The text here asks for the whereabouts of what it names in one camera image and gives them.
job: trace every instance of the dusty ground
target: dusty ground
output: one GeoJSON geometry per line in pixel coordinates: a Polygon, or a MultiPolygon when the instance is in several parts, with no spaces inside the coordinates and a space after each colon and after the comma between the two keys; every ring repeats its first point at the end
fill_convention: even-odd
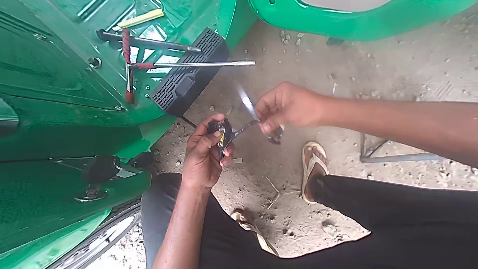
{"type": "MultiPolygon", "coordinates": [[[[291,39],[285,45],[280,29],[258,20],[230,54],[231,60],[254,59],[256,67],[222,68],[185,116],[198,123],[212,113],[228,113],[232,125],[240,128],[251,117],[237,89],[243,88],[257,101],[281,81],[349,98],[477,102],[477,12],[475,6],[451,20],[413,32],[333,47],[326,45],[326,37],[314,34],[305,34],[296,45],[298,33],[292,31],[286,31],[291,39]]],[[[179,128],[173,125],[152,148],[159,150],[158,172],[181,171],[192,128],[181,120],[177,123],[179,128]]],[[[478,190],[478,170],[449,160],[361,164],[359,137],[357,132],[335,127],[287,128],[282,145],[275,146],[267,142],[258,127],[252,127],[235,140],[235,157],[242,158],[243,163],[224,168],[213,193],[228,213],[235,208],[255,213],[258,227],[281,257],[296,257],[359,239],[368,232],[340,212],[320,204],[308,205],[299,197],[296,190],[302,180],[301,148],[306,141],[323,145],[331,174],[478,190]],[[266,177],[282,192],[269,210],[276,192],[266,177]]],[[[389,142],[376,156],[415,152],[419,150],[389,142]]],[[[143,251],[137,242],[128,240],[117,244],[126,247],[117,247],[114,255],[129,253],[131,248],[143,251]]],[[[111,255],[105,253],[102,260],[111,259],[111,255]]],[[[126,268],[144,267],[141,253],[130,255],[130,259],[123,263],[126,268]]]]}

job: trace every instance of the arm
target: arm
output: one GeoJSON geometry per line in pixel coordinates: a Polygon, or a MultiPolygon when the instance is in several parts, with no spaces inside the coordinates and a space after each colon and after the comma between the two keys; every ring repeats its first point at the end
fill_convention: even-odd
{"type": "Polygon", "coordinates": [[[159,248],[153,268],[194,269],[199,264],[199,247],[204,215],[211,188],[221,174],[222,166],[232,160],[234,145],[226,149],[224,159],[218,161],[220,132],[207,133],[212,120],[222,121],[224,115],[213,115],[201,122],[187,142],[183,176],[173,214],[163,244],[159,248]]]}
{"type": "Polygon", "coordinates": [[[257,106],[262,130],[279,124],[337,126],[390,139],[478,167],[478,104],[328,97],[281,83],[257,106]]]}

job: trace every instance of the yellow wooden stick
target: yellow wooden stick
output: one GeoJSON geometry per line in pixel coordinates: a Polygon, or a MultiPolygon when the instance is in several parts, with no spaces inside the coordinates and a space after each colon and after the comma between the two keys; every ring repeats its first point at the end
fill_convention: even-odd
{"type": "Polygon", "coordinates": [[[135,26],[137,24],[147,22],[150,20],[154,20],[159,17],[163,17],[164,12],[162,9],[156,9],[153,11],[150,11],[146,14],[139,15],[138,17],[131,18],[129,20],[125,20],[124,22],[118,23],[118,26],[113,27],[114,31],[119,31],[121,28],[129,28],[131,26],[135,26]]]}

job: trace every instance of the black wire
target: black wire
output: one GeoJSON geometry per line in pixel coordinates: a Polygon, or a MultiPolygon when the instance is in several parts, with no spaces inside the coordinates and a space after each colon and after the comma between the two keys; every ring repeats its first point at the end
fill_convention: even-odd
{"type": "Polygon", "coordinates": [[[191,125],[192,127],[194,127],[195,129],[197,128],[197,125],[196,125],[196,124],[194,124],[192,121],[186,119],[184,116],[181,116],[181,119],[182,119],[183,121],[185,121],[187,124],[189,124],[189,125],[191,125]]]}

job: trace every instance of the green vehicle body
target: green vehicle body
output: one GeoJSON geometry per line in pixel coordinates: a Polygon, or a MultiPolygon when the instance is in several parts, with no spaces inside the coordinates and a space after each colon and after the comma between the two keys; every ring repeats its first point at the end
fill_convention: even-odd
{"type": "MultiPolygon", "coordinates": [[[[140,196],[151,183],[150,172],[141,170],[101,184],[107,191],[103,199],[75,200],[88,187],[82,167],[94,156],[133,158],[148,151],[176,120],[145,96],[169,69],[135,72],[135,103],[127,104],[121,50],[100,40],[96,30],[162,8],[164,17],[131,27],[132,33],[191,44],[209,27],[231,49],[259,17],[285,29],[375,40],[442,20],[474,3],[392,0],[370,11],[340,13],[299,0],[3,1],[0,268],[48,267],[90,235],[112,207],[140,196]],[[101,59],[101,67],[89,65],[92,57],[101,59]]],[[[141,47],[131,51],[142,62],[182,55],[141,47]]]]}

